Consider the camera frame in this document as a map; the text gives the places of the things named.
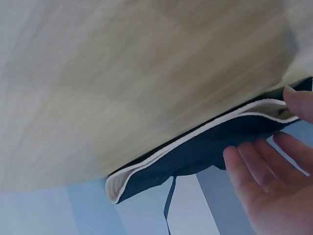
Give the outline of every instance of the white trim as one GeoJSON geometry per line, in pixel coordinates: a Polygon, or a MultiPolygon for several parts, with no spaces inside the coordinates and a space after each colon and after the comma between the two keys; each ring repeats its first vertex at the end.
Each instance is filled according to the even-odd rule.
{"type": "Polygon", "coordinates": [[[187,142],[188,140],[192,139],[193,137],[207,131],[208,129],[211,129],[214,126],[220,125],[226,121],[229,121],[231,119],[234,119],[236,117],[243,117],[243,116],[260,116],[265,117],[270,120],[276,121],[278,123],[290,123],[298,119],[298,117],[291,117],[289,119],[281,120],[275,117],[271,117],[266,114],[258,113],[258,112],[246,112],[251,108],[258,107],[263,104],[278,104],[286,106],[286,103],[281,100],[277,99],[263,99],[263,100],[257,100],[255,102],[249,103],[246,106],[239,108],[237,110],[234,110],[233,112],[230,112],[222,117],[218,117],[217,119],[213,120],[212,122],[209,122],[197,130],[183,136],[182,138],[174,141],[173,143],[165,146],[164,148],[160,149],[156,153],[152,154],[149,158],[145,159],[144,161],[137,163],[135,165],[131,165],[129,167],[126,167],[115,174],[109,176],[106,181],[106,193],[109,198],[109,200],[116,204],[121,195],[123,194],[127,182],[129,181],[130,177],[134,175],[136,172],[145,169],[149,166],[151,166],[153,163],[155,163],[157,160],[165,156],[167,153],[172,151],[174,148],[178,147],[179,145],[187,142]]]}

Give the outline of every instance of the blue stripe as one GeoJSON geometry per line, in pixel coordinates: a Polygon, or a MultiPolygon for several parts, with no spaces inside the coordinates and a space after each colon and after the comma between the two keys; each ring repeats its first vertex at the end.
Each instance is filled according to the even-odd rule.
{"type": "Polygon", "coordinates": [[[114,205],[105,194],[105,180],[67,187],[81,235],[127,235],[114,205]]]}

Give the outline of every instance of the wood grain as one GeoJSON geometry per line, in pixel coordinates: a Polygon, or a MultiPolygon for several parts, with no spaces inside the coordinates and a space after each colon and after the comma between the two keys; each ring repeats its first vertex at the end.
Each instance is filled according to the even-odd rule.
{"type": "Polygon", "coordinates": [[[312,19],[310,0],[0,0],[0,191],[105,177],[304,78],[312,19]]]}

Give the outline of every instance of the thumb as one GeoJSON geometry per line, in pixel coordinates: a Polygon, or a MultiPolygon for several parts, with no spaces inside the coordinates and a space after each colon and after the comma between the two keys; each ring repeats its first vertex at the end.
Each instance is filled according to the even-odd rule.
{"type": "Polygon", "coordinates": [[[287,86],[284,89],[283,95],[288,109],[293,114],[313,124],[313,92],[297,92],[287,86]]]}

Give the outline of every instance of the finger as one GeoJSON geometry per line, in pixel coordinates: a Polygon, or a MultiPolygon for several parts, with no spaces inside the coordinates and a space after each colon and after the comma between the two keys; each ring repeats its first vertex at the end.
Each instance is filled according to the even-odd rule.
{"type": "Polygon", "coordinates": [[[284,89],[284,101],[293,114],[313,124],[313,92],[297,92],[287,86],[284,89]]]}
{"type": "Polygon", "coordinates": [[[309,174],[313,174],[313,149],[283,132],[273,137],[275,143],[309,174]]]}
{"type": "Polygon", "coordinates": [[[247,214],[254,214],[258,210],[259,201],[265,198],[266,193],[254,180],[235,147],[228,147],[224,150],[224,160],[241,204],[247,214]]]}
{"type": "Polygon", "coordinates": [[[305,174],[289,163],[265,139],[258,139],[254,146],[273,174],[288,184],[298,183],[306,179],[305,174]]]}
{"type": "Polygon", "coordinates": [[[285,187],[285,184],[271,173],[253,144],[244,142],[238,146],[238,150],[253,178],[264,191],[270,192],[285,187]]]}

